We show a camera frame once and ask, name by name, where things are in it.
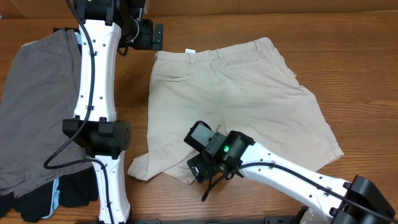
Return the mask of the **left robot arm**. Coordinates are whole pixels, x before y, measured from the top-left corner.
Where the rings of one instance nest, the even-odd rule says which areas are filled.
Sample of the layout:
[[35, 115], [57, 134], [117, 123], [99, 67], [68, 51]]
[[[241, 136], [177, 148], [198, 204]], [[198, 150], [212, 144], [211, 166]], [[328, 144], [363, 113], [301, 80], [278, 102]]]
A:
[[130, 48], [161, 50], [163, 25], [143, 16], [146, 0], [73, 1], [79, 22], [81, 75], [72, 119], [63, 120], [63, 132], [86, 153], [93, 165], [100, 212], [98, 223], [131, 223], [125, 188], [125, 153], [131, 142], [131, 124], [120, 121], [114, 103], [117, 55]]

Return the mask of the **beige khaki shorts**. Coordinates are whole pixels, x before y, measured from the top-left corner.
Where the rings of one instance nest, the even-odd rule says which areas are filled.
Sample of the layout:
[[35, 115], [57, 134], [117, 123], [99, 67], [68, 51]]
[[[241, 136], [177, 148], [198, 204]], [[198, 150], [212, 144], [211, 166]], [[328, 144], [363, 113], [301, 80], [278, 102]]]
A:
[[343, 155], [315, 95], [266, 37], [197, 53], [157, 52], [149, 84], [148, 152], [133, 160], [128, 174], [149, 180], [163, 172], [193, 182], [187, 161], [196, 151], [184, 137], [197, 121], [223, 134], [241, 131], [310, 170]]

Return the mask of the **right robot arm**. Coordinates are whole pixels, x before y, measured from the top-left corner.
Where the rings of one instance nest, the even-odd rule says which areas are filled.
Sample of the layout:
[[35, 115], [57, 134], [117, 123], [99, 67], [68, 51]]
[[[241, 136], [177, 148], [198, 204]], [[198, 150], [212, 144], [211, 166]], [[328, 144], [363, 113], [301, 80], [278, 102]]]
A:
[[197, 182], [213, 189], [240, 176], [269, 185], [306, 205], [301, 223], [397, 223], [379, 189], [359, 175], [348, 182], [290, 162], [239, 131], [214, 132], [197, 121], [184, 139], [198, 151], [187, 164]]

